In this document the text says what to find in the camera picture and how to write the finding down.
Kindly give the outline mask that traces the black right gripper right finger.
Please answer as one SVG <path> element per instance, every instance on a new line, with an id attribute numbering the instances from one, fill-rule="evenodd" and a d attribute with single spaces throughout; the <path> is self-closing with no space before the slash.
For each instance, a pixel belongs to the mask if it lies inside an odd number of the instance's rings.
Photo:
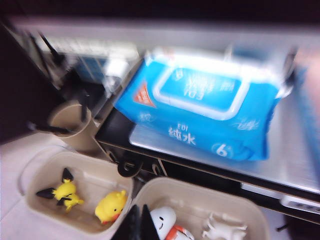
<path id="1" fill-rule="evenodd" d="M 151 217 L 151 213 L 146 204 L 142 209 L 142 239 L 143 240 L 159 240 L 157 230 Z"/>

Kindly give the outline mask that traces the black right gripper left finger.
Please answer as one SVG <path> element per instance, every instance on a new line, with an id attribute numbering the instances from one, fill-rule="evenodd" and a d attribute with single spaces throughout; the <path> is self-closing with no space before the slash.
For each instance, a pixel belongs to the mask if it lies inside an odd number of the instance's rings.
<path id="1" fill-rule="evenodd" d="M 131 207 L 116 231 L 117 240 L 141 240 L 140 208 L 135 204 Z"/>

